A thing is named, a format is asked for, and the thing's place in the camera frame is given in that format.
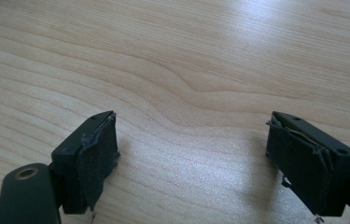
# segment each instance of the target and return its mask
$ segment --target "screw hole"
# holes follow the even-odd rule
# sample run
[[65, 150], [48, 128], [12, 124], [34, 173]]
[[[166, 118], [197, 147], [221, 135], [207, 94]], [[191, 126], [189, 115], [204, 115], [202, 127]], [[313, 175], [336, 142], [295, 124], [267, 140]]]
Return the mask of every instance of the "screw hole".
[[338, 148], [337, 152], [339, 152], [341, 154], [347, 154], [347, 151], [345, 149], [341, 149], [341, 148]]
[[28, 178], [34, 176], [35, 174], [37, 174], [37, 172], [38, 172], [37, 168], [28, 167], [26, 169], [23, 169], [23, 170], [17, 172], [17, 174], [15, 175], [15, 178], [17, 178], [19, 180], [28, 179]]

